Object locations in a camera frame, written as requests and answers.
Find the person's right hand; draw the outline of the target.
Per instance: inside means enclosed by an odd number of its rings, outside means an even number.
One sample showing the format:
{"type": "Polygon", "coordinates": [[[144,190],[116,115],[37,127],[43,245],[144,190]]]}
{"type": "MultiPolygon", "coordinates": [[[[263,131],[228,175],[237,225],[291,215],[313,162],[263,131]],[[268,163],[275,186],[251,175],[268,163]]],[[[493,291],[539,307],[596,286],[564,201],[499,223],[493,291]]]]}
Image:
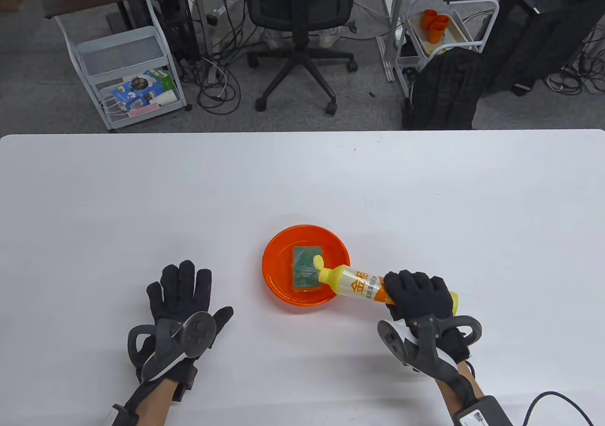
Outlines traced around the person's right hand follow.
{"type": "MultiPolygon", "coordinates": [[[[453,300],[441,277],[429,277],[426,273],[411,273],[408,270],[389,272],[384,276],[384,289],[394,302],[387,305],[393,320],[404,320],[414,337],[418,334],[414,325],[418,319],[429,315],[441,320],[454,316],[453,300]]],[[[436,346],[457,364],[470,357],[469,348],[458,329],[442,333],[436,339],[436,346]]]]}

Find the person's left hand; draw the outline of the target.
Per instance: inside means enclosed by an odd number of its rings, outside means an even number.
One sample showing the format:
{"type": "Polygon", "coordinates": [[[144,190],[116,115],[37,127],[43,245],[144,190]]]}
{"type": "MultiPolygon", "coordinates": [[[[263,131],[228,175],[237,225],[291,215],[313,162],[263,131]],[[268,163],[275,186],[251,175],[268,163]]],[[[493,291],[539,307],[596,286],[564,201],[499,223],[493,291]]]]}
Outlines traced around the person's left hand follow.
{"type": "Polygon", "coordinates": [[[210,314],[211,288],[211,270],[196,270],[190,260],[166,266],[160,281],[147,286],[154,324],[134,327],[128,335],[139,383],[168,379],[179,393],[192,389],[196,361],[233,317],[230,306],[210,314]]]}

